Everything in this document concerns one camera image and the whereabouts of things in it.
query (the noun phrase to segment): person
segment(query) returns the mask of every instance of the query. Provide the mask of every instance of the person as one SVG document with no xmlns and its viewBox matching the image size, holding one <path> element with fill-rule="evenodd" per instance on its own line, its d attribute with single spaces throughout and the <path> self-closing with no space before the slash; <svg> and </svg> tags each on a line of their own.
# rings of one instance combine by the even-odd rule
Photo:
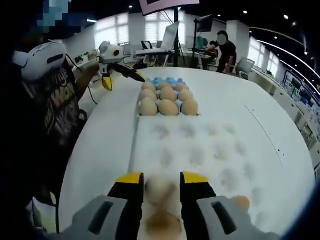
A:
<svg viewBox="0 0 320 240">
<path fill-rule="evenodd" d="M 205 49 L 214 52 L 219 47 L 221 50 L 221 58 L 219 60 L 218 73 L 232 73 L 237 61 L 236 46 L 229 40 L 226 31 L 218 32 L 217 41 L 211 41 Z"/>
<path fill-rule="evenodd" d="M 26 34 L 15 50 L 29 53 L 46 43 L 42 34 Z M 88 67 L 76 79 L 72 63 L 66 58 L 58 68 L 36 81 L 23 79 L 21 67 L 12 63 L 7 109 L 7 125 L 16 121 L 18 138 L 9 137 L 15 146 L 5 176 L 8 200 L 18 200 L 25 207 L 33 197 L 42 203 L 51 202 L 51 194 L 59 201 L 65 171 L 77 139 L 85 125 L 80 119 L 79 100 L 99 71 L 99 64 Z"/>
</svg>

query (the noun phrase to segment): window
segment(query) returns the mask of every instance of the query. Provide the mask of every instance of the window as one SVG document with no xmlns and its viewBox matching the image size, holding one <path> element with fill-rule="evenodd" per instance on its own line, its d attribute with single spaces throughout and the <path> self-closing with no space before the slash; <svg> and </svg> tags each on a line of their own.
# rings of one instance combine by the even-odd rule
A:
<svg viewBox="0 0 320 240">
<path fill-rule="evenodd" d="M 95 48 L 98 49 L 103 41 L 113 45 L 129 42 L 129 14 L 124 13 L 105 18 L 95 24 Z"/>
<path fill-rule="evenodd" d="M 253 37 L 251 37 L 248 59 L 254 61 L 254 65 L 262 68 L 265 52 L 265 46 L 261 42 L 258 42 Z"/>
<path fill-rule="evenodd" d="M 166 32 L 166 28 L 171 25 L 170 20 L 174 20 L 174 11 L 156 12 L 145 17 L 145 40 L 151 43 L 162 41 Z M 186 24 L 185 24 L 185 13 L 179 11 L 179 41 L 180 44 L 186 42 Z"/>
<path fill-rule="evenodd" d="M 279 66 L 279 58 L 276 55 L 274 55 L 272 52 L 270 52 L 267 70 L 272 72 L 272 75 L 274 77 L 277 76 L 278 66 Z"/>
</svg>

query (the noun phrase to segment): desk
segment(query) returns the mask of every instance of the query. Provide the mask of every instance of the desk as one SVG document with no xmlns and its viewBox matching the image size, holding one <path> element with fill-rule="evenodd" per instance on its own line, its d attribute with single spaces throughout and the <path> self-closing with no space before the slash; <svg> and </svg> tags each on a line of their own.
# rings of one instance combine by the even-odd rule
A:
<svg viewBox="0 0 320 240">
<path fill-rule="evenodd" d="M 234 126 L 236 138 L 247 147 L 246 157 L 219 163 L 215 169 L 200 173 L 209 178 L 217 195 L 255 198 L 257 205 L 252 200 L 249 210 L 252 222 L 264 231 L 283 234 L 307 202 L 315 177 L 300 132 L 277 102 L 256 84 L 217 72 L 170 67 L 141 72 L 151 79 L 182 78 L 193 92 L 204 121 Z M 107 194 L 116 178 L 128 171 L 140 88 L 141 83 L 119 79 L 84 127 L 62 185 L 61 231 L 71 225 L 79 209 L 94 197 Z M 251 164 L 257 166 L 255 181 L 239 178 L 241 183 L 236 190 L 227 193 L 221 185 L 223 170 L 231 169 L 243 176 L 244 166 Z"/>
</svg>

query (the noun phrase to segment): white vr headset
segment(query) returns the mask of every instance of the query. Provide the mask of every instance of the white vr headset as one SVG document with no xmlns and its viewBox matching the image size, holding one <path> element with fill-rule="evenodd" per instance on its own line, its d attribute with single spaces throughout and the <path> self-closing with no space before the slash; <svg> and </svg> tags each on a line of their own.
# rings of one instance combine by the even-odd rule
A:
<svg viewBox="0 0 320 240">
<path fill-rule="evenodd" d="M 40 79 L 52 69 L 61 67 L 66 59 L 66 46 L 60 41 L 41 44 L 29 53 L 15 51 L 12 62 L 21 66 L 22 79 L 32 82 Z"/>
</svg>

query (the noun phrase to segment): black t-shirt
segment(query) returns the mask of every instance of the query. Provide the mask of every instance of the black t-shirt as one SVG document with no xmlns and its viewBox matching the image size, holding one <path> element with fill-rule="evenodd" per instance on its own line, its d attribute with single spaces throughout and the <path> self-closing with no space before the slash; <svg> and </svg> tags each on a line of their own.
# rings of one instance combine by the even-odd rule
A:
<svg viewBox="0 0 320 240">
<path fill-rule="evenodd" d="M 221 55 L 222 60 L 228 61 L 230 57 L 234 57 L 235 59 L 237 58 L 236 46 L 231 41 L 228 41 L 224 45 L 219 45 L 219 43 L 216 41 L 212 41 L 210 42 L 210 44 L 220 48 L 222 53 Z"/>
<path fill-rule="evenodd" d="M 67 166 L 79 135 L 80 110 L 67 60 L 34 82 L 22 80 L 19 66 L 11 72 L 1 94 L 9 103 L 2 119 L 2 126 L 10 130 L 4 153 L 5 192 L 6 200 L 25 208 L 40 185 Z"/>
</svg>

